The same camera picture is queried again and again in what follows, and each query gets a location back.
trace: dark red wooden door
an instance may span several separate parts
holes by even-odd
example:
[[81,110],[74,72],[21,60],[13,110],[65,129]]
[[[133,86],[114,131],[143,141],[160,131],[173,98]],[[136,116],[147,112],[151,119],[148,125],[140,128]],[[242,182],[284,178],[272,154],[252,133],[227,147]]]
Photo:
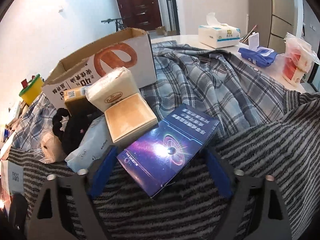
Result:
[[121,17],[128,27],[146,31],[162,25],[158,0],[117,0]]

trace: small cardboard box on floor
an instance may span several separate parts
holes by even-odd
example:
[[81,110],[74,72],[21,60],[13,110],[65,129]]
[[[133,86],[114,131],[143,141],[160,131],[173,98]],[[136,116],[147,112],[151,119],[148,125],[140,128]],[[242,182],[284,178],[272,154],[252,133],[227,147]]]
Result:
[[94,41],[60,60],[42,91],[55,108],[65,108],[65,90],[93,84],[116,67],[130,69],[138,88],[156,82],[151,42],[144,30],[127,28]]

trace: screw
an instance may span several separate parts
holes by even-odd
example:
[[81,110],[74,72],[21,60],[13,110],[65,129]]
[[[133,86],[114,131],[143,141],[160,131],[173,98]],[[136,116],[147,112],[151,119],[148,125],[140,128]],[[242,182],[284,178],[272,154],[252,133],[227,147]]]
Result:
[[50,174],[47,176],[47,180],[53,180],[55,179],[57,176],[55,174]]
[[238,169],[234,169],[233,173],[238,175],[238,176],[243,176],[244,175],[244,171],[238,170]]
[[268,181],[274,181],[274,180],[275,180],[275,177],[274,177],[274,176],[271,176],[271,175],[266,175],[266,180],[268,180]]
[[87,170],[87,169],[81,169],[81,170],[77,171],[77,174],[78,174],[78,175],[85,175],[85,174],[87,174],[87,173],[88,173],[88,170]]

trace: yellow bucket with green rim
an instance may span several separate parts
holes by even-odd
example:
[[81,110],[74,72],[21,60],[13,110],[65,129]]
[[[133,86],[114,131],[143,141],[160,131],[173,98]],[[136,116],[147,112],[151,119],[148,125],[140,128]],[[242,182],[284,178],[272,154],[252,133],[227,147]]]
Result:
[[25,103],[30,106],[36,97],[40,95],[42,85],[43,81],[40,78],[40,74],[38,74],[34,79],[28,82],[28,86],[26,88],[21,90],[19,97],[21,97]]

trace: white table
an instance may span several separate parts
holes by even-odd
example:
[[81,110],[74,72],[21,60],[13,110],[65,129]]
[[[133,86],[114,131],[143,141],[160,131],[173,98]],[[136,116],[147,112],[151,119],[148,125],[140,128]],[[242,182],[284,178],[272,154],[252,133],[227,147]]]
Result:
[[[212,47],[209,47],[209,46],[207,46],[205,44],[200,43],[198,41],[198,35],[167,36],[167,37],[152,39],[151,43],[157,43],[157,42],[161,42],[161,41],[177,41],[177,43],[179,43],[179,44],[185,44],[186,43],[186,44],[189,44],[190,46],[193,46],[193,47],[196,47],[196,48],[214,49]],[[241,59],[245,63],[249,64],[250,66],[261,70],[261,72],[263,72],[265,74],[268,74],[270,77],[274,78],[279,83],[284,85],[284,87],[287,88],[288,90],[297,90],[298,92],[301,92],[301,93],[305,93],[306,92],[305,89],[302,87],[302,85],[300,83],[297,86],[293,86],[287,80],[285,80],[284,77],[282,76],[282,71],[279,70],[279,69],[276,69],[275,65],[272,64],[267,68],[260,68],[260,67],[256,66],[255,64],[253,64],[252,62],[242,58],[241,54],[238,52],[240,47],[248,48],[249,46],[246,45],[246,44],[243,44],[243,43],[239,43],[239,45],[235,45],[235,46],[231,46],[231,47],[225,47],[225,48],[221,48],[221,49],[224,49],[226,51],[231,52],[232,54],[234,54],[235,56],[237,56],[239,59]]]

